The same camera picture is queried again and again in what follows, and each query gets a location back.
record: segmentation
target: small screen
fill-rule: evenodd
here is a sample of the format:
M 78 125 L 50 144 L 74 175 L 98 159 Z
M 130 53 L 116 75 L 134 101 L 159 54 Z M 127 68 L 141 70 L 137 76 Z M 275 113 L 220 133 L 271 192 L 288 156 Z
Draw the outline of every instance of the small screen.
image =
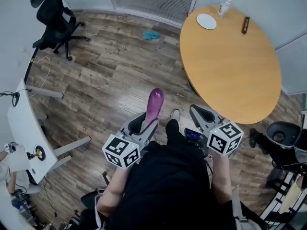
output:
M 201 138 L 200 133 L 195 132 L 195 131 L 190 130 L 190 129 L 186 129 L 186 136 L 187 136 L 187 138 L 192 139 L 192 140 L 199 140 Z

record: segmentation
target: white cable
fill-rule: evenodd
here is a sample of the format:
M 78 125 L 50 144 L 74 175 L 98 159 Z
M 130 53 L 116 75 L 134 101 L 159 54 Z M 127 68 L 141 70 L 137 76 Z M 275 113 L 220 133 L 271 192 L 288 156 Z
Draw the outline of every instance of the white cable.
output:
M 284 166 L 291 166 L 291 165 L 297 165 L 297 164 L 307 164 L 307 162 L 304 163 L 292 163 L 292 164 L 286 164 L 286 165 L 281 165 L 280 167 L 284 167 Z
M 33 61 L 34 64 L 37 64 L 38 62 L 40 62 L 40 61 L 43 60 L 44 58 L 47 58 L 47 59 L 49 60 L 49 72 L 48 72 L 48 74 L 47 74 L 47 76 L 46 76 L 46 78 L 45 78 L 45 81 L 43 82 L 42 86 L 40 86 L 40 89 L 43 87 L 43 85 L 45 84 L 45 82 L 46 82 L 46 80 L 47 80 L 47 78 L 48 78 L 48 76 L 49 76 L 49 73 L 50 73 L 50 70 L 51 70 L 51 60 L 50 60 L 47 56 L 45 56 L 45 57 L 41 58 L 39 61 L 37 61 L 37 62 Z

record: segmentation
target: black office chair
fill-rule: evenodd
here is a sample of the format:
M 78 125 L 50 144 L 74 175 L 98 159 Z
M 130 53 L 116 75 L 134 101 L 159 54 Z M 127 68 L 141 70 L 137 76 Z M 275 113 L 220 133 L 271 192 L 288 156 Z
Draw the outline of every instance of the black office chair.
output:
M 42 38 L 33 43 L 33 48 L 52 48 L 53 53 L 58 54 L 58 49 L 65 44 L 66 59 L 72 60 L 72 57 L 68 56 L 68 42 L 72 39 L 90 41 L 86 36 L 72 36 L 77 27 L 84 26 L 85 23 L 77 23 L 75 15 L 69 8 L 64 7 L 62 0 L 31 0 L 31 5 L 34 8 L 40 6 L 36 18 L 47 26 Z M 63 13 L 70 16 L 69 22 L 63 17 Z

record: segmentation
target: black cable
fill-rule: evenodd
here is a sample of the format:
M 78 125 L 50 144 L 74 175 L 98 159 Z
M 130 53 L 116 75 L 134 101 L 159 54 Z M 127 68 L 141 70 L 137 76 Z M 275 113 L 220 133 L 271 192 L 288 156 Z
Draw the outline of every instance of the black cable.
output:
M 11 96 L 12 97 L 12 104 L 13 104 L 13 107 L 15 107 L 18 103 L 18 100 L 19 100 L 19 92 L 21 91 L 17 91 L 15 93 L 11 92 L 11 91 L 4 91 L 2 93 L 0 93 L 0 97 L 3 97 L 3 96 Z
M 250 138 L 250 136 L 245 137 L 245 138 L 240 142 L 240 144 L 238 145 L 238 147 L 241 146 L 241 144 L 243 143 L 243 141 L 245 141 L 247 138 Z
M 50 200 L 50 198 L 49 198 L 49 195 L 48 195 L 48 193 L 47 193 L 47 190 L 46 190 L 46 187 L 45 187 L 45 185 L 42 183 L 42 185 L 43 185 L 43 187 L 44 187 L 44 190 L 45 190 L 45 193 L 46 193 L 46 195 L 47 195 L 47 198 L 48 198 L 48 201 L 49 201 L 49 204 L 50 204 L 50 206 L 51 206 L 51 208 L 53 209 L 53 211 L 54 211 L 54 219 L 53 219 L 53 221 L 52 221 L 52 223 L 51 224 L 53 224 L 53 222 L 56 220 L 56 218 L 58 217 L 58 214 L 56 213 L 56 210 L 54 209 L 54 207 L 52 206 L 52 204 L 51 204 L 51 200 Z
M 25 190 L 25 192 L 27 193 L 28 191 L 27 191 L 27 189 L 24 187 L 24 186 L 19 186 L 19 187 L 22 187 L 24 190 Z
M 37 144 L 34 145 L 32 155 L 34 155 L 34 150 L 35 150 L 35 148 L 36 148 L 37 146 L 38 146 Z

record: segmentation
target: wooden floor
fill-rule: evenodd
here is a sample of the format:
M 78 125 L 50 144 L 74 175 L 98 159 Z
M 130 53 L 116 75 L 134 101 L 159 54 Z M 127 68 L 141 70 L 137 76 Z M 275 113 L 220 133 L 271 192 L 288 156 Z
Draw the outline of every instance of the wooden floor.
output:
M 165 126 L 171 111 L 178 108 L 182 117 L 180 129 L 195 129 L 189 115 L 191 104 L 204 102 L 191 90 L 179 54 L 179 29 L 151 20 L 100 12 L 78 12 L 78 20 L 86 22 L 76 35 L 86 35 L 90 42 L 70 42 L 73 61 L 65 59 L 64 48 L 58 55 L 40 51 L 35 61 L 47 56 L 51 60 L 45 88 L 64 93 L 63 99 L 31 98 L 35 109 L 48 115 L 45 121 L 47 138 L 54 148 L 85 136 L 92 141 L 70 152 L 72 160 L 47 176 L 52 188 L 47 189 L 57 212 L 55 226 L 68 220 L 75 209 L 81 211 L 80 197 L 105 186 L 102 173 L 112 175 L 114 167 L 106 162 L 101 148 L 130 116 L 146 111 L 153 88 L 161 88 L 165 101 L 159 117 L 156 140 L 166 143 Z M 144 41 L 142 33 L 152 29 L 161 38 Z M 40 87 L 49 70 L 48 59 L 33 64 L 27 83 Z M 300 96 L 281 95 L 269 117 L 254 125 L 240 125 L 249 134 L 255 127 L 261 132 L 271 122 L 286 120 L 300 124 Z M 265 188 L 272 169 L 271 159 L 259 148 L 251 149 L 246 139 L 231 157 L 233 186 L 240 185 L 240 198 L 258 214 L 271 200 L 274 191 Z M 46 192 L 32 197 L 43 221 L 53 221 L 54 213 Z

